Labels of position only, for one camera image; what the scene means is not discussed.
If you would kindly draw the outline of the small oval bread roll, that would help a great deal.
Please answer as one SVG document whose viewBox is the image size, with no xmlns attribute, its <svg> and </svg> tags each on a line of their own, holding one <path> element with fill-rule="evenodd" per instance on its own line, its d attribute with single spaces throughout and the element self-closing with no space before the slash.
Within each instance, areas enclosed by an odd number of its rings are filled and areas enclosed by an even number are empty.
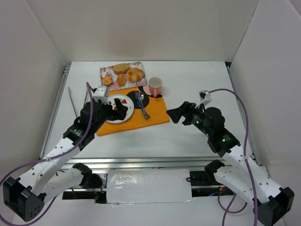
<svg viewBox="0 0 301 226">
<path fill-rule="evenodd" d="M 120 86 L 120 87 L 124 86 L 125 83 L 126 83 L 126 75 L 124 75 L 124 74 L 119 74 L 119 75 L 117 76 L 116 82 L 117 82 L 118 86 Z"/>
</svg>

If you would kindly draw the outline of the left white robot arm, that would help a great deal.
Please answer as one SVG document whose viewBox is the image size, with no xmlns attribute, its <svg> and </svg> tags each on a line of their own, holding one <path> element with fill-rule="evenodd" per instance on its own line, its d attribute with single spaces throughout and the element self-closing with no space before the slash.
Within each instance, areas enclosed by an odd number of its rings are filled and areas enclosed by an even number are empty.
<svg viewBox="0 0 301 226">
<path fill-rule="evenodd" d="M 58 144 L 43 159 L 31 162 L 26 173 L 14 179 L 7 174 L 2 180 L 4 204 L 26 225 L 38 221 L 44 205 L 66 189 L 91 185 L 91 169 L 77 163 L 66 173 L 55 176 L 61 167 L 80 153 L 95 137 L 106 121 L 125 119 L 128 107 L 119 98 L 110 102 L 92 100 L 85 104 L 80 116 L 64 132 Z"/>
</svg>

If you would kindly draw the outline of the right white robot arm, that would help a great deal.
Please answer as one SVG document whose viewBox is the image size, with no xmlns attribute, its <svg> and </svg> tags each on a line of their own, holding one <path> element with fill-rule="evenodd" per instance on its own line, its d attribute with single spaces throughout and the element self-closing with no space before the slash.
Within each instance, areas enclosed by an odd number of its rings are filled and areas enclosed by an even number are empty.
<svg viewBox="0 0 301 226">
<path fill-rule="evenodd" d="M 224 163 L 213 161 L 205 170 L 216 182 L 225 185 L 247 202 L 263 225 L 274 225 L 290 211 L 294 199 L 292 189 L 283 188 L 273 181 L 251 157 L 244 154 L 240 142 L 225 128 L 225 118 L 218 108 L 196 108 L 195 103 L 185 101 L 180 107 L 167 110 L 166 113 L 173 123 L 178 123 L 184 117 L 183 125 L 194 125 L 207 136 L 209 147 Z"/>
</svg>

